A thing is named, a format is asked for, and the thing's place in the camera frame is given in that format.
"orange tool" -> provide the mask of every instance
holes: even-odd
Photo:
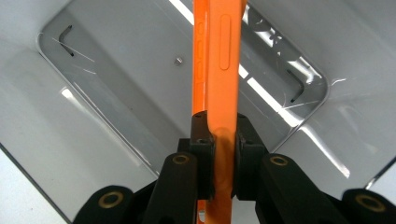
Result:
[[[216,155],[205,223],[231,223],[242,11],[246,0],[194,0],[192,113],[207,110]]]

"brass insert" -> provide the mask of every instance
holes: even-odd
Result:
[[[109,198],[111,196],[116,196],[117,199],[114,202],[107,202],[107,200],[109,200]],[[117,205],[119,205],[123,200],[123,194],[119,191],[111,191],[105,195],[103,195],[100,199],[99,199],[99,206],[103,207],[103,208],[112,208],[115,207]]]
[[[387,208],[378,199],[365,194],[358,194],[355,197],[356,202],[361,206],[373,211],[373,212],[385,212]]]

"small hole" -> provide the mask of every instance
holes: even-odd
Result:
[[[206,139],[198,139],[198,143],[206,144],[208,141]]]
[[[175,220],[172,217],[162,217],[158,224],[175,224]]]

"black clamp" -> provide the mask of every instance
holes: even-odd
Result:
[[[366,189],[341,201],[321,192],[291,158],[268,153],[247,117],[238,114],[233,197],[255,201],[260,223],[396,223],[396,207]],[[156,182],[136,193],[110,186],[94,193],[74,223],[185,224],[196,221],[196,201],[210,200],[215,142],[206,112],[192,117],[191,138],[180,139]]]

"orange bar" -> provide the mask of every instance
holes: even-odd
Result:
[[[206,110],[216,142],[216,195],[206,202],[206,224],[231,223],[241,12],[241,0],[209,1]]]
[[[209,0],[195,0],[192,62],[192,114],[206,110]]]
[[[194,0],[192,114],[207,110],[216,138],[216,195],[206,204],[206,224],[231,223],[233,156],[242,13],[246,0]]]

